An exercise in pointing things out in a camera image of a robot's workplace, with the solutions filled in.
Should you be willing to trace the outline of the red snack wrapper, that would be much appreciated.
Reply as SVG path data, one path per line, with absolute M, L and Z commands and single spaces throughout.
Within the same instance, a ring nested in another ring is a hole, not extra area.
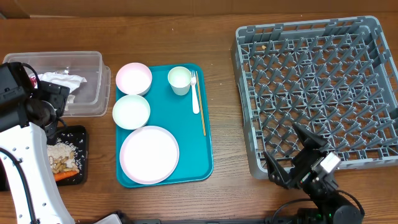
M 30 82 L 34 88 L 37 88 L 37 79 L 34 76 L 30 77 Z

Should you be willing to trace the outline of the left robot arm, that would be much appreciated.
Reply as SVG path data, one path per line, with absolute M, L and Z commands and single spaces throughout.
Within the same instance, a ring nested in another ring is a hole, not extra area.
M 18 223 L 73 223 L 53 176 L 47 139 L 57 134 L 70 89 L 36 80 L 27 63 L 1 65 L 1 164 Z

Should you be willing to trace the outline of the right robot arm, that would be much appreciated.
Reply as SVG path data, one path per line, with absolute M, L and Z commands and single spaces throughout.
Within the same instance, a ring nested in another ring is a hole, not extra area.
M 285 189 L 302 189 L 308 198 L 292 200 L 281 205 L 270 223 L 361 223 L 365 211 L 359 201 L 338 188 L 334 171 L 341 164 L 340 157 L 322 148 L 328 141 L 307 130 L 292 125 L 303 149 L 292 159 L 293 168 L 287 172 L 269 153 L 266 153 L 269 180 Z M 299 202 L 313 202 L 316 208 L 300 208 L 291 217 L 280 217 L 285 207 Z

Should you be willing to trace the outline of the rice and peanut scraps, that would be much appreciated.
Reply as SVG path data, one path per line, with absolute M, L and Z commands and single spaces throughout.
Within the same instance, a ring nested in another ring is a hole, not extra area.
M 82 164 L 78 158 L 78 148 L 71 142 L 61 142 L 58 138 L 55 145 L 47 145 L 50 167 L 54 174 L 62 172 L 80 172 Z

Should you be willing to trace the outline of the orange carrot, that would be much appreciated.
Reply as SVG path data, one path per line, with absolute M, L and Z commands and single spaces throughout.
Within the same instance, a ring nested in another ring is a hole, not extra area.
M 66 172 L 59 172 L 57 174 L 54 174 L 53 176 L 55 178 L 55 181 L 58 182 L 60 180 L 67 179 L 69 177 L 73 177 L 74 175 L 77 175 L 77 174 L 78 174 L 78 171 L 70 170 L 70 171 L 66 171 Z

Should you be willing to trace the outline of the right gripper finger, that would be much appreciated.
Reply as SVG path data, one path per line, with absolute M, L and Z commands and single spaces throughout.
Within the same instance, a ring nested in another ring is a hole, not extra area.
M 293 178 L 267 151 L 265 152 L 269 180 L 285 189 L 293 189 Z
M 293 123 L 292 127 L 305 149 L 320 149 L 328 143 L 325 138 L 309 131 L 304 125 Z

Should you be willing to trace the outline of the white bowl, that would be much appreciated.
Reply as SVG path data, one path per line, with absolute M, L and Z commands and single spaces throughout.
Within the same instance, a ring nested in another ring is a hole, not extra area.
M 126 95 L 113 106 L 113 120 L 123 129 L 134 130 L 146 125 L 150 117 L 150 105 L 140 95 Z

